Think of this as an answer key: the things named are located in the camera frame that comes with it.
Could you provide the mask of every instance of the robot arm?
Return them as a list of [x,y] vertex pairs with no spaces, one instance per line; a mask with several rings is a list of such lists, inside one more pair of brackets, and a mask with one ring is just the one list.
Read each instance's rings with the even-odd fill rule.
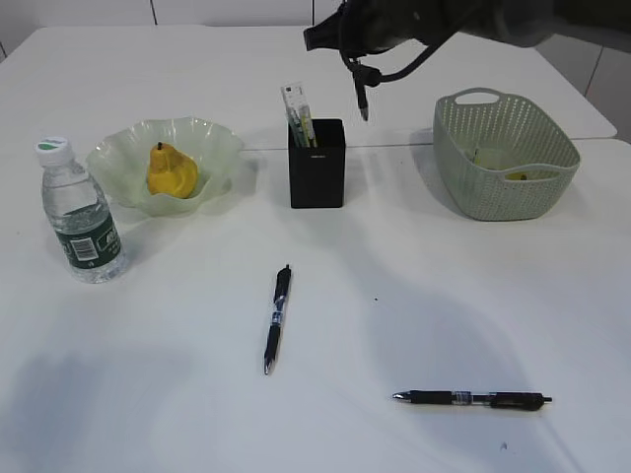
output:
[[[462,31],[517,46],[553,33],[631,52],[628,0],[346,0],[321,24],[305,30],[307,50],[337,49],[353,74],[358,104],[368,118],[365,87],[406,77]],[[409,65],[383,75],[359,58],[409,39],[427,48]]]

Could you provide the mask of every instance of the cable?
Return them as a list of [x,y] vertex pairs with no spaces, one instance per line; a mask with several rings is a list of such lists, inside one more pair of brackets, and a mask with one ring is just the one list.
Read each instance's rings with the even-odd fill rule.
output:
[[381,71],[375,67],[362,65],[359,60],[351,60],[346,53],[346,23],[348,12],[350,10],[352,0],[344,0],[340,5],[341,18],[338,26],[338,49],[342,62],[346,68],[353,74],[358,89],[358,83],[360,86],[376,87],[384,82],[395,82],[399,79],[409,76],[418,67],[423,64],[432,54],[434,54],[443,44],[445,44],[454,34],[459,32],[466,24],[468,24],[473,18],[481,14],[483,11],[482,5],[477,5],[471,8],[467,13],[462,15],[457,21],[455,21],[445,32],[438,42],[427,46],[412,62],[403,67],[400,71],[392,74],[383,75]]

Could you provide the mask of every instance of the bottle cap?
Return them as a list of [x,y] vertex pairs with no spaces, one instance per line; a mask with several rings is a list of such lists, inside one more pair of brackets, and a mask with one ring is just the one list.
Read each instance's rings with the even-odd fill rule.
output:
[[70,142],[59,136],[44,138],[35,145],[35,152],[44,167],[65,165],[75,158]]

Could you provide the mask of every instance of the green bottle label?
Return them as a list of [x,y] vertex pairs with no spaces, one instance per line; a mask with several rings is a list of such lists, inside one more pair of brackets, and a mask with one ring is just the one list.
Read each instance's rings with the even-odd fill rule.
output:
[[107,215],[105,221],[90,232],[74,235],[57,232],[57,238],[75,268],[99,268],[120,252],[120,238],[111,215]]

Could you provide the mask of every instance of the white wall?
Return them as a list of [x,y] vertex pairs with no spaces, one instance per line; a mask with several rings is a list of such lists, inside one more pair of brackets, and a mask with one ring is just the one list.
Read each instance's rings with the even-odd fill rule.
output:
[[[153,0],[160,24],[310,25],[312,0]],[[152,0],[0,0],[0,41],[11,53],[41,27],[154,25]]]
[[[0,0],[0,42],[11,53],[40,27],[73,25],[309,25],[341,0]],[[631,141],[631,55],[554,36],[537,47]],[[3,59],[0,50],[0,61]]]
[[160,25],[310,25],[312,0],[154,0]]
[[631,54],[605,48],[587,97],[631,142]]
[[0,2],[0,41],[8,54],[41,27],[154,24],[149,0]]
[[581,94],[587,93],[602,46],[556,34],[536,49]]

